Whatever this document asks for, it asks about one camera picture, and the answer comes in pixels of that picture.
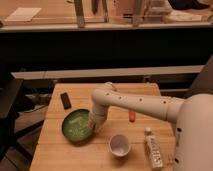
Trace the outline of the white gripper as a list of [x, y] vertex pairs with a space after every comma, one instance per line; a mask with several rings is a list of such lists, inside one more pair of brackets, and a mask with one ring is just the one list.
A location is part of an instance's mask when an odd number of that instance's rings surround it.
[[107, 116], [108, 108], [106, 106], [94, 104], [89, 111], [89, 126], [93, 130], [99, 130], [107, 120]]

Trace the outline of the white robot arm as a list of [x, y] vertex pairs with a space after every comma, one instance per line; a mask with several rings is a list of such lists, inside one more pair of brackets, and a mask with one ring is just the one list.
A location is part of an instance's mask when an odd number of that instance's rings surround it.
[[213, 95], [195, 94], [186, 99], [125, 94], [106, 82], [91, 93], [89, 126], [98, 130], [111, 106], [130, 109], [175, 124], [173, 171], [213, 171]]

